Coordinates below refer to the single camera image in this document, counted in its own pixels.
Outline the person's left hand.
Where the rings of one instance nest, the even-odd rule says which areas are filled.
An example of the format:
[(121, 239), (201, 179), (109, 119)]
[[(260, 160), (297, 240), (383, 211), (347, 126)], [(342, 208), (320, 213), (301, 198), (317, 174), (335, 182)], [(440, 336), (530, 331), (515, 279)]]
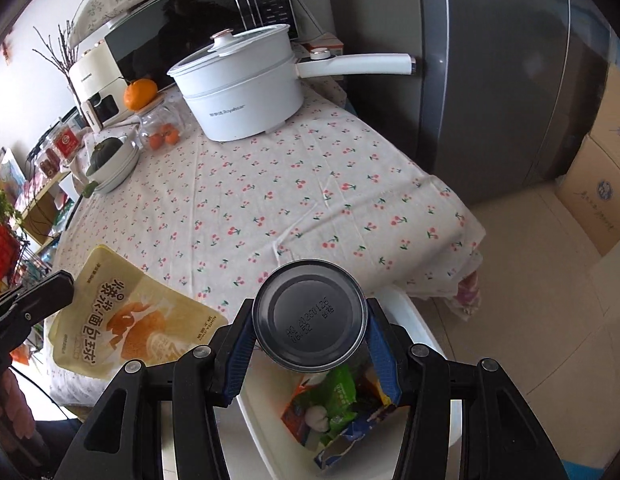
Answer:
[(19, 439), (33, 437), (36, 422), (25, 395), (10, 370), (4, 370), (0, 377), (0, 418), (3, 415), (10, 421), (16, 437)]

